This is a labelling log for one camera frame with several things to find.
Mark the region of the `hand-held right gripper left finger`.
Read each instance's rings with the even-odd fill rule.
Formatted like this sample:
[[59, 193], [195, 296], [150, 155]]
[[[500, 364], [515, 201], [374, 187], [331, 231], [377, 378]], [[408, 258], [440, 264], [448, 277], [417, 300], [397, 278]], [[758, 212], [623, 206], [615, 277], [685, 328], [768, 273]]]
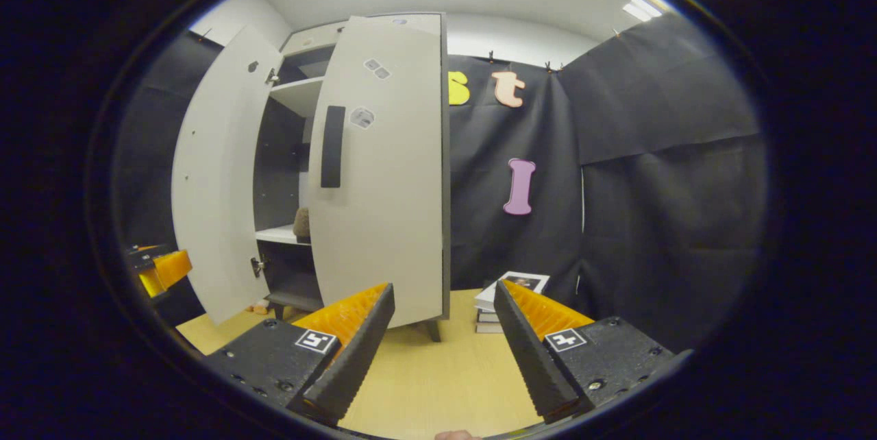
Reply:
[[263, 319], [206, 356], [206, 366], [239, 392], [328, 426], [359, 393], [395, 314], [383, 283], [293, 323]]

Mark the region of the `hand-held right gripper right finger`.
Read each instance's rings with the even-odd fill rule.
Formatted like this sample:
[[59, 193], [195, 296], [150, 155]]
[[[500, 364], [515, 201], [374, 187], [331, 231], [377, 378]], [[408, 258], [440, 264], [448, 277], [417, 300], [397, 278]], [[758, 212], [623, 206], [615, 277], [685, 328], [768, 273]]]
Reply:
[[626, 319], [592, 319], [500, 280], [495, 312], [546, 424], [613, 408], [676, 374], [692, 350], [675, 353]]

